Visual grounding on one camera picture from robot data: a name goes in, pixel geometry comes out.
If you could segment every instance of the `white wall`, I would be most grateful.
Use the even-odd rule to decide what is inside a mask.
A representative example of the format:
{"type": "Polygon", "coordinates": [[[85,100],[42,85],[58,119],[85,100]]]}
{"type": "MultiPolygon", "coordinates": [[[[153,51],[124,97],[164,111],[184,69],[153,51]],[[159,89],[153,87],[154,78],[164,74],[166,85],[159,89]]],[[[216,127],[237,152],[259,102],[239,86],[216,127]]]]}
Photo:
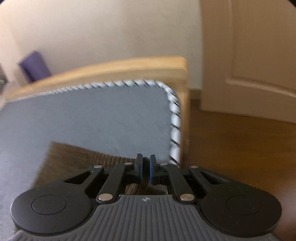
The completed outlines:
{"type": "Polygon", "coordinates": [[[2,21],[0,14],[0,65],[8,80],[17,81],[21,86],[24,86],[27,82],[17,65],[20,59],[21,54],[15,39],[7,24],[2,21]]]}
{"type": "Polygon", "coordinates": [[[189,61],[190,87],[201,88],[198,0],[5,0],[0,18],[20,55],[39,51],[53,74],[104,61],[181,55],[189,61]]]}

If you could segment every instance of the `door panel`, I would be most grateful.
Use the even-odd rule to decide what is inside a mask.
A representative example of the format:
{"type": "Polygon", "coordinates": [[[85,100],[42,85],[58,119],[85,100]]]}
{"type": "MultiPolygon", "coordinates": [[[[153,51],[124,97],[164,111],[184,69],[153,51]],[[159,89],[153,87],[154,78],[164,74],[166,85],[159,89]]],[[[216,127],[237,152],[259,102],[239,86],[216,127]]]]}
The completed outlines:
{"type": "Polygon", "coordinates": [[[288,0],[201,0],[202,109],[296,123],[296,8],[288,0]]]}

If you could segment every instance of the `wooden floor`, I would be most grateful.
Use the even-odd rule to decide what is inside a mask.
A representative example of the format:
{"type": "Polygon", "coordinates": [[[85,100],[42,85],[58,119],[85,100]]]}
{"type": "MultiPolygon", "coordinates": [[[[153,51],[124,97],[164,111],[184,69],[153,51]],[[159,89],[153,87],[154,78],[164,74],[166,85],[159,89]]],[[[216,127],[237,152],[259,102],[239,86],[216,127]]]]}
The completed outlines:
{"type": "Polygon", "coordinates": [[[276,234],[296,241],[296,125],[203,112],[198,100],[191,100],[190,115],[184,166],[199,165],[272,193],[283,209],[276,234]]]}

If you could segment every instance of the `striped piping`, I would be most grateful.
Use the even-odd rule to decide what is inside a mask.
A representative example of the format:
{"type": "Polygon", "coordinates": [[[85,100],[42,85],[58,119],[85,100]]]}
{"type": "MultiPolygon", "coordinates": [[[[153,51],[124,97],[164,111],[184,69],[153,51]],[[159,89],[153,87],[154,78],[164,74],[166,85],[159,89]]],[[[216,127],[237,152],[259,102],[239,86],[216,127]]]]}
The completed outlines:
{"type": "MultiPolygon", "coordinates": [[[[160,87],[165,90],[169,100],[169,107],[171,113],[171,130],[170,130],[170,160],[169,163],[178,165],[180,162],[180,142],[181,142],[181,119],[179,100],[175,92],[165,83],[155,80],[119,80],[114,82],[93,82],[90,84],[73,85],[63,87],[60,89],[42,92],[22,98],[18,98],[10,102],[17,102],[20,100],[30,99],[37,96],[46,96],[51,94],[58,94],[74,90],[94,89],[94,88],[110,88],[110,87],[132,87],[132,86],[146,86],[146,87],[160,87]]],[[[0,111],[4,108],[6,103],[0,106],[0,111]]]]}

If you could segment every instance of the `ribbed rubber surface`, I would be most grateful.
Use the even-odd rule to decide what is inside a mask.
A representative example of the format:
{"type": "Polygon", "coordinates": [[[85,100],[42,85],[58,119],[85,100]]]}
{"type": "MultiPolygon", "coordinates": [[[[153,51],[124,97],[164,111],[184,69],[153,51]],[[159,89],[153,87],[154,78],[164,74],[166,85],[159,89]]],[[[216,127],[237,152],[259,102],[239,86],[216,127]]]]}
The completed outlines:
{"type": "Polygon", "coordinates": [[[272,234],[255,238],[232,237],[208,226],[191,205],[171,195],[123,195],[114,204],[100,205],[76,230],[38,237],[19,231],[10,241],[279,241],[272,234]]]}

